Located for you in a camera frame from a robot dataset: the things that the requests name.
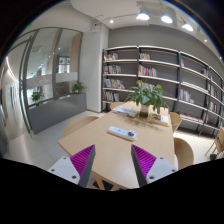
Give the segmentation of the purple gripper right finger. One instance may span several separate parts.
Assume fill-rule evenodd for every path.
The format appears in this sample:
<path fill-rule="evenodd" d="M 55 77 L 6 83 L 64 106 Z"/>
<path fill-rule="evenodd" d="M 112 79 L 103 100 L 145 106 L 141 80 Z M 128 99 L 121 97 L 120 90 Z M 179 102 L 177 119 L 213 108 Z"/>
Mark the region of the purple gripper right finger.
<path fill-rule="evenodd" d="M 131 156 L 140 187 L 173 174 L 177 169 L 164 157 L 155 157 L 144 149 L 132 144 Z"/>

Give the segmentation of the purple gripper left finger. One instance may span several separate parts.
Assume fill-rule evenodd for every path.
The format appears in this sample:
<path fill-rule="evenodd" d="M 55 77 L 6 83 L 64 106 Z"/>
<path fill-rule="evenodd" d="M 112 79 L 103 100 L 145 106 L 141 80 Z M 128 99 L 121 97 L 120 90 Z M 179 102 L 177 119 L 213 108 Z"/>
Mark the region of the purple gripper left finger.
<path fill-rule="evenodd" d="M 48 171 L 81 187 L 86 187 L 96 152 L 91 145 L 71 157 L 61 157 Z"/>

